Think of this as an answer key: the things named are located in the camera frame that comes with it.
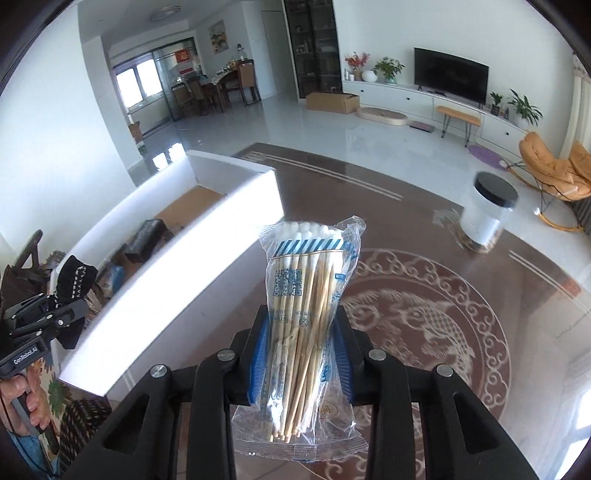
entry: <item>flower vase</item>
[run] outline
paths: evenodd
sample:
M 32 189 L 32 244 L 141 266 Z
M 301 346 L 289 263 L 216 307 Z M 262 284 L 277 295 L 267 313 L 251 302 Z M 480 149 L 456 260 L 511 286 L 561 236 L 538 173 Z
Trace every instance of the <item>flower vase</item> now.
M 368 83 L 374 83 L 378 81 L 378 76 L 373 70 L 365 70 L 362 74 L 363 81 Z
M 521 128 L 525 131 L 528 131 L 531 128 L 529 120 L 527 118 L 523 118 L 520 114 L 516 115 L 515 124 L 517 125 L 517 128 Z

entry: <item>metal screw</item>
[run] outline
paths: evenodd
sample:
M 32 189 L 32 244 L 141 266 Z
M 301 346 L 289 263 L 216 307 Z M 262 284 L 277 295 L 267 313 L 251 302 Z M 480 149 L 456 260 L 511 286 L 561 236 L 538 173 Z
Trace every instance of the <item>metal screw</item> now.
M 234 360 L 235 356 L 236 356 L 236 354 L 232 350 L 230 350 L 229 348 L 225 348 L 224 350 L 220 350 L 217 353 L 217 357 L 222 362 L 229 362 L 230 360 Z
M 386 358 L 386 352 L 384 352 L 382 349 L 374 348 L 373 350 L 369 351 L 369 357 L 371 358 L 371 360 L 381 362 Z
M 152 368 L 150 368 L 150 375 L 152 375 L 154 378 L 160 378 L 165 376 L 167 371 L 168 368 L 166 368 L 166 365 L 154 365 Z
M 453 375 L 453 368 L 446 364 L 438 365 L 436 371 L 442 377 L 451 377 Z

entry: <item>curtain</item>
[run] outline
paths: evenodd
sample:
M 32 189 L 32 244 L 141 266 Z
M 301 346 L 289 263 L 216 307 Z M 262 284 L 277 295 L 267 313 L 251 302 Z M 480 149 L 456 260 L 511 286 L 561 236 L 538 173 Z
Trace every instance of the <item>curtain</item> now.
M 578 141 L 591 151 L 591 78 L 576 55 L 574 61 L 573 107 L 560 158 L 568 158 Z

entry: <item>ceiling light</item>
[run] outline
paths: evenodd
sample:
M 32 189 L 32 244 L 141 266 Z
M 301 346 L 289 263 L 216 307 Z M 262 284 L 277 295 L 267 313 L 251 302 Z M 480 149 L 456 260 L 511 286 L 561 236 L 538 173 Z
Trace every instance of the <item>ceiling light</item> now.
M 181 10 L 180 7 L 164 7 L 158 10 L 155 14 L 152 14 L 150 17 L 150 21 L 158 22 L 160 20 L 164 20 L 165 18 L 171 17 L 172 15 L 176 15 Z

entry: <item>wooden bench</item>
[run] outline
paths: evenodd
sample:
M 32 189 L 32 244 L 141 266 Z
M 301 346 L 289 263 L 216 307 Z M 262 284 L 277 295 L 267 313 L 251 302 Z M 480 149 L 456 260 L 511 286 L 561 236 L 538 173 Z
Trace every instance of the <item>wooden bench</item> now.
M 446 106 L 438 106 L 435 109 L 438 113 L 442 113 L 443 117 L 443 131 L 441 133 L 441 138 L 445 137 L 447 133 L 447 129 L 449 127 L 449 123 L 452 121 L 452 118 L 457 118 L 458 120 L 462 120 L 466 123 L 466 136 L 465 136 L 465 147 L 468 146 L 470 143 L 470 136 L 472 134 L 472 125 L 479 127 L 482 125 L 480 118 L 474 115 L 469 115 L 468 113 L 460 112 L 458 110 L 454 110 L 453 108 L 449 108 Z

